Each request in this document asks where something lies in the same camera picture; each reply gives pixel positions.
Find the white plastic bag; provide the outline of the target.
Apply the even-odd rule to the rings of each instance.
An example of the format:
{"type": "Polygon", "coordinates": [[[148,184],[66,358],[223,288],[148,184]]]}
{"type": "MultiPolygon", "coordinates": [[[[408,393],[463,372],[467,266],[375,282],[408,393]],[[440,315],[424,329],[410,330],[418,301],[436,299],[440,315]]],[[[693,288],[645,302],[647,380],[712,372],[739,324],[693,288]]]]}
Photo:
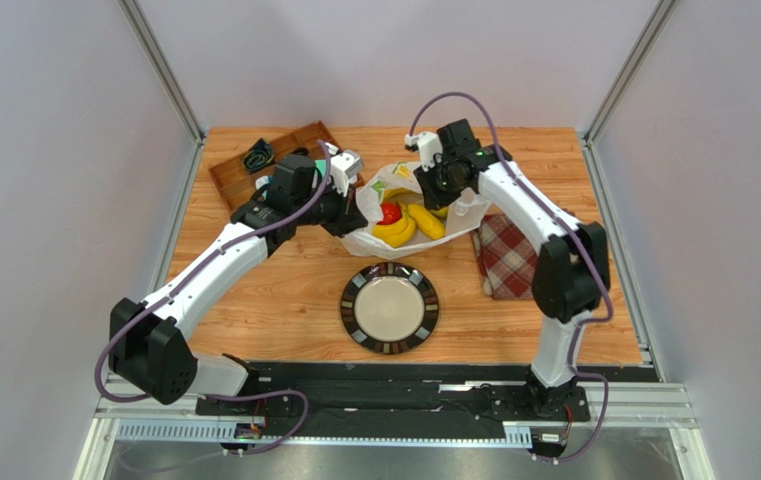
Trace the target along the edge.
{"type": "Polygon", "coordinates": [[[465,190],[448,208],[443,218],[436,215],[445,225],[446,234],[439,240],[430,240],[417,228],[410,241],[398,248],[392,248],[372,235],[373,227],[381,220],[380,204],[386,191],[404,188],[413,194],[404,195],[398,201],[405,204],[421,204],[425,207],[421,188],[414,172],[420,167],[418,162],[398,162],[386,165],[364,186],[353,191],[359,210],[368,221],[368,226],[346,235],[341,239],[350,254],[359,257],[376,256],[385,260],[395,260],[424,252],[452,239],[477,229],[485,217],[491,202],[472,190],[465,190]]]}

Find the yellow banana bunch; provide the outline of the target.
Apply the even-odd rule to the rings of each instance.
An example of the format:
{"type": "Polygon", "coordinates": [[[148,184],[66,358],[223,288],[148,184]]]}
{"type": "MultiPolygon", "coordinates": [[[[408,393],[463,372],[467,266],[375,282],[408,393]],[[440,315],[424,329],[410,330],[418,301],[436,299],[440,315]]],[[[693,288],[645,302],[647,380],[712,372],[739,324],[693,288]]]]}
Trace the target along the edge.
{"type": "Polygon", "coordinates": [[[407,204],[398,201],[398,198],[404,195],[413,194],[413,191],[404,188],[395,188],[384,193],[381,202],[393,202],[397,204],[403,214],[402,219],[395,224],[388,226],[378,226],[372,229],[372,235],[385,242],[392,248],[398,248],[412,239],[416,229],[415,223],[407,213],[407,204]]]}

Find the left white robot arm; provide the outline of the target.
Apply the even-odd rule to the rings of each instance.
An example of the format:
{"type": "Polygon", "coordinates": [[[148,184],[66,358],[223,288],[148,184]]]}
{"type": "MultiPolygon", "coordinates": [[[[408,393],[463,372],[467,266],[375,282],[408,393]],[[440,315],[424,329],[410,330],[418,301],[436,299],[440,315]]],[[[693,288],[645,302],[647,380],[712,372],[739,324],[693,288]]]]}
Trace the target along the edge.
{"type": "Polygon", "coordinates": [[[192,352],[189,339],[203,317],[245,274],[262,264],[300,226],[334,237],[366,227],[355,202],[361,157],[344,150],[317,162],[290,154],[239,206],[198,258],[141,301],[121,299],[110,315],[110,340],[96,368],[108,368],[139,390],[138,400],[169,405],[186,394],[236,397],[250,378],[233,355],[192,352]]]}

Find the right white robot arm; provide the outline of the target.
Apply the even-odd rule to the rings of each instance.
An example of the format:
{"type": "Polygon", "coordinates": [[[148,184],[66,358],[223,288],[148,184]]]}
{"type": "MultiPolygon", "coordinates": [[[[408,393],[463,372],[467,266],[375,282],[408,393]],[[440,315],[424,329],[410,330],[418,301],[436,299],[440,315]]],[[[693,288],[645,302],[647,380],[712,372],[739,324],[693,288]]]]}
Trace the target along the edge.
{"type": "Polygon", "coordinates": [[[604,227],[561,210],[499,143],[482,145],[467,120],[409,132],[405,146],[419,156],[415,178],[428,207],[448,206],[471,190],[498,207],[534,248],[531,291],[543,324],[523,404],[541,418],[562,412],[577,387],[584,329],[599,305],[610,302],[604,227]]]}

